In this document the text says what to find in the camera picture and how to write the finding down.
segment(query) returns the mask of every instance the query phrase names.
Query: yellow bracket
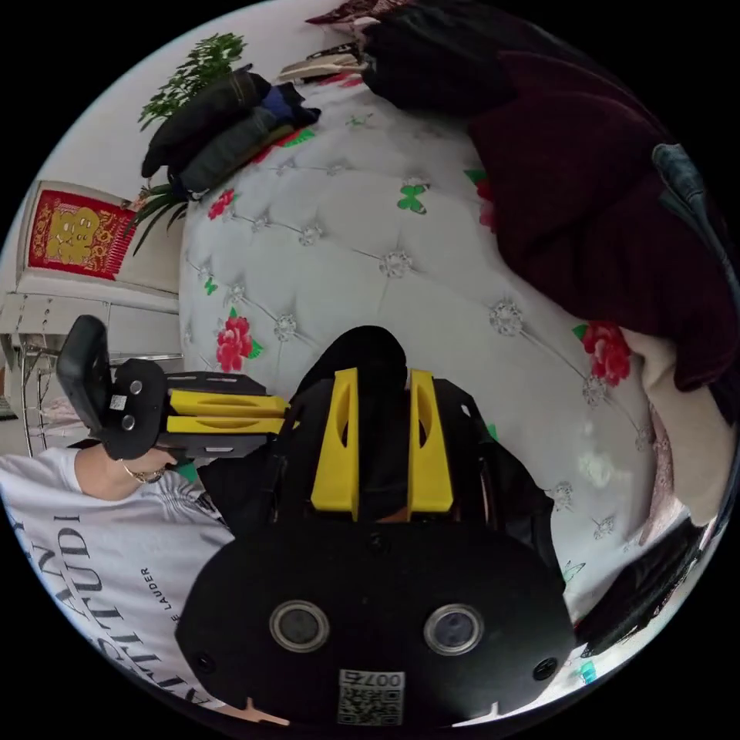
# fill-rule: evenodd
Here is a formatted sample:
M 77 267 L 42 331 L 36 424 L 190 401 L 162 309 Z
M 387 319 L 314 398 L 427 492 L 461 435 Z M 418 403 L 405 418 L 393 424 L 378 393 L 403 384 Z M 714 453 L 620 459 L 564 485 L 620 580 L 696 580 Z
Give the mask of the yellow bracket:
M 425 436 L 423 444 L 421 429 Z M 430 372 L 411 370 L 409 442 L 409 519 L 414 513 L 447 513 L 452 507 L 452 483 Z
M 235 416 L 239 419 L 282 418 L 288 406 L 276 395 L 198 391 L 172 391 L 170 405 L 183 416 Z
M 311 503 L 317 511 L 346 512 L 356 522 L 359 505 L 359 400 L 357 368 L 335 373 Z
M 236 419 L 223 416 L 168 416 L 173 434 L 278 434 L 283 419 Z

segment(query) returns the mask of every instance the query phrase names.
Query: black handle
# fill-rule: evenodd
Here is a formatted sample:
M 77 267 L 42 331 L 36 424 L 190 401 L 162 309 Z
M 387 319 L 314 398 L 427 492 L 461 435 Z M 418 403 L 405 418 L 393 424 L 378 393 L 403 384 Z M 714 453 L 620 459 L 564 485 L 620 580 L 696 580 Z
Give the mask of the black handle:
M 56 376 L 82 423 L 99 435 L 113 394 L 106 326 L 95 316 L 79 316 L 62 346 Z

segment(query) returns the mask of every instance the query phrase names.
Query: qr code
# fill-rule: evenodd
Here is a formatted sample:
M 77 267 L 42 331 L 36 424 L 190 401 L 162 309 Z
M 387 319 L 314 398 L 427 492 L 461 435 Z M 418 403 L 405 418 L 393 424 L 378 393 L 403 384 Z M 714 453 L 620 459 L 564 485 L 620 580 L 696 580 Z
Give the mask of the qr code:
M 390 726 L 403 723 L 403 674 L 342 671 L 340 725 Z

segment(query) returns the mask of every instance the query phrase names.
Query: white t-shirt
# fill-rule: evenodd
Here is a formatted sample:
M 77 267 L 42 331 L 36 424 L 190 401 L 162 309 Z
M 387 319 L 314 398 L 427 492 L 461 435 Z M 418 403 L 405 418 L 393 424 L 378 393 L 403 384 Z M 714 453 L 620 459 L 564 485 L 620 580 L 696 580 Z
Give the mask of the white t-shirt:
M 82 493 L 76 449 L 0 457 L 0 489 L 23 550 L 74 627 L 108 658 L 166 691 L 224 705 L 198 683 L 175 641 L 200 569 L 233 537 L 177 473 L 123 501 Z

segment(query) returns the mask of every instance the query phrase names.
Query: red poster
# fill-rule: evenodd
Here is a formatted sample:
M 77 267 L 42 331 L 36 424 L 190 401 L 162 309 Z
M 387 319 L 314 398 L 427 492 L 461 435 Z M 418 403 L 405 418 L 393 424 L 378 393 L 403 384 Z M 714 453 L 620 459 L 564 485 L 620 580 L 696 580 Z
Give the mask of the red poster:
M 29 267 L 115 280 L 135 230 L 133 211 L 83 195 L 43 190 L 31 226 Z

